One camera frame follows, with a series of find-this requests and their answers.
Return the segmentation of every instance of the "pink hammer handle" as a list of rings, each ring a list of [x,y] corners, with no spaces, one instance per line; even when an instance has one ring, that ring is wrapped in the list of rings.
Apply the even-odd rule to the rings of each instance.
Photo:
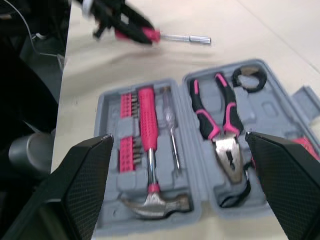
[[[152,42],[155,42],[155,43],[160,42],[161,35],[160,35],[159,30],[154,30],[152,28],[143,27],[142,31],[146,35],[146,37],[148,39],[150,39]],[[124,35],[123,33],[121,33],[118,30],[114,30],[114,34],[115,34],[115,37],[120,40],[128,40],[129,39],[126,35]]]
[[[152,87],[138,91],[140,103],[140,134],[145,152],[157,150],[158,126],[155,106],[155,93]]]

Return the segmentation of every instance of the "metal shaft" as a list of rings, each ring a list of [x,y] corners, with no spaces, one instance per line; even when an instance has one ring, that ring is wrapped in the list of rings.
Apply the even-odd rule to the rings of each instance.
[[[211,37],[161,34],[163,40],[188,42],[191,44],[211,45]]]
[[[171,142],[172,142],[173,157],[174,157],[175,164],[176,164],[176,171],[177,171],[177,174],[181,174],[181,165],[180,165],[180,160],[179,160],[179,155],[178,155],[177,141],[176,141],[176,137],[175,137],[174,128],[170,129],[170,137],[171,137]]]
[[[156,184],[156,155],[155,151],[150,148],[147,152],[148,158],[148,184]]]

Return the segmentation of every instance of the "gray foam insert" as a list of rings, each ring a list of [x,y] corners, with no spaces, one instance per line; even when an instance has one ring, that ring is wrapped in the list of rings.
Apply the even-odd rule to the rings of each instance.
[[[191,80],[198,79],[202,103],[217,124],[222,127],[224,100],[214,80],[214,74],[223,72],[232,86],[231,78],[234,70],[242,65],[252,64],[258,64],[264,68],[267,72],[267,83],[257,93],[248,93],[242,87],[234,89],[238,114],[244,125],[244,131],[238,138],[244,163],[249,162],[251,159],[249,146],[245,141],[246,131],[255,131],[287,139],[295,139],[302,136],[313,139],[308,126],[305,126],[300,121],[290,103],[289,97],[263,61],[254,59],[188,74],[183,80],[183,92],[186,101],[184,105],[186,107],[185,111],[193,115],[193,117],[188,116],[193,119],[194,127],[191,127],[191,134],[197,136],[196,148],[199,148],[197,155],[201,158],[199,162],[201,163],[202,171],[205,172],[209,201],[218,215],[225,218],[265,216],[272,214],[272,211],[265,199],[254,169],[249,169],[248,171],[251,191],[245,202],[234,208],[219,207],[219,203],[225,197],[239,194],[244,190],[246,178],[243,176],[241,183],[231,184],[224,171],[220,168],[214,152],[214,145],[200,135],[199,120],[191,105],[189,85]]]
[[[119,172],[119,146],[122,138],[133,136],[140,140],[139,119],[120,118],[121,94],[137,93],[139,88],[153,86],[155,93],[155,111],[158,125],[156,157],[156,177],[164,198],[173,198],[181,193],[187,193],[191,200],[192,211],[187,213],[175,212],[168,218],[161,220],[143,220],[125,207],[120,198],[143,202],[147,196],[148,172],[147,156],[141,147],[141,164],[135,165],[135,171]],[[175,135],[179,152],[182,173],[175,174],[175,163],[171,150],[169,131],[163,116],[163,100],[161,89],[170,87],[177,126]],[[187,147],[183,147],[182,140],[187,138],[181,123],[183,118],[179,97],[179,89],[172,79],[157,81],[152,84],[136,85],[109,91],[100,96],[98,101],[98,124],[95,135],[111,133],[114,135],[114,146],[111,153],[108,177],[104,194],[104,201],[97,222],[97,236],[124,235],[131,232],[147,232],[160,228],[173,228],[199,220],[201,216],[201,199],[198,194],[194,163]]]
[[[294,100],[283,90],[269,67],[261,60],[248,60],[235,64],[219,66],[188,74],[178,88],[173,79],[123,87],[103,93],[98,100],[94,135],[106,133],[114,135],[114,146],[109,164],[104,201],[96,225],[97,236],[126,235],[149,232],[163,228],[176,228],[200,219],[202,201],[209,201],[214,211],[224,218],[259,217],[273,214],[261,189],[254,169],[248,170],[251,191],[245,202],[234,208],[220,208],[219,203],[230,194],[240,193],[245,188],[245,176],[239,184],[231,184],[217,162],[213,144],[204,140],[199,131],[199,120],[193,112],[189,95],[189,83],[197,78],[204,107],[216,122],[222,126],[224,101],[213,80],[214,73],[223,72],[231,81],[233,71],[248,64],[260,65],[267,72],[267,83],[262,91],[247,93],[241,87],[234,89],[237,109],[245,131],[257,131],[287,139],[306,136],[316,152],[319,142],[309,129],[309,122],[318,116],[303,113],[308,109],[320,109],[318,99],[310,89],[299,91]],[[139,119],[128,117],[120,119],[121,94],[136,93],[142,87],[153,86],[155,92],[155,111],[158,124],[156,156],[156,177],[164,198],[187,193],[191,199],[192,211],[173,213],[161,220],[142,220],[126,208],[121,198],[143,202],[147,196],[148,172],[147,156],[141,148],[141,163],[135,171],[119,173],[119,145],[123,137],[133,136],[137,144],[140,140]],[[175,128],[182,174],[177,177],[174,169],[170,136],[163,116],[161,89],[170,87],[177,126]],[[300,109],[299,100],[305,100],[307,107]],[[238,137],[244,162],[251,159],[249,146],[245,141],[245,131]]]

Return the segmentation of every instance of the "cable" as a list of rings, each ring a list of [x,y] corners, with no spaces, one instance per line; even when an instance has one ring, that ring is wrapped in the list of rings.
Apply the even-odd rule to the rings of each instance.
[[[33,48],[33,51],[38,55],[51,56],[51,57],[57,58],[59,66],[61,67],[61,57],[63,58],[63,56],[61,56],[61,55],[59,56],[59,54],[43,53],[43,52],[37,51],[37,49],[36,49],[36,47],[34,45],[33,39],[32,39],[32,35],[31,35],[31,32],[30,32],[29,25],[28,25],[26,19],[24,18],[24,16],[21,14],[21,12],[11,2],[9,2],[8,0],[3,0],[3,1],[5,1],[7,4],[9,4],[20,15],[20,17],[22,18],[22,20],[23,20],[23,22],[24,22],[24,24],[26,26],[26,29],[28,30],[30,41],[31,41],[31,46]]]

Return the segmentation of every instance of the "table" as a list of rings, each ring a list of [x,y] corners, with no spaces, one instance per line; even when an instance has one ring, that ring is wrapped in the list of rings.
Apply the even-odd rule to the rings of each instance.
[[[92,38],[94,21],[71,7],[52,171],[75,144],[93,137],[98,97],[122,86],[172,77],[240,60],[265,60],[289,94],[309,85],[320,95],[320,16],[317,0],[132,0],[168,34],[210,36],[214,47],[162,42],[143,47],[105,33]],[[320,137],[320,121],[312,130]],[[133,234],[130,239],[287,239],[275,217],[227,221],[203,204],[196,224]]]

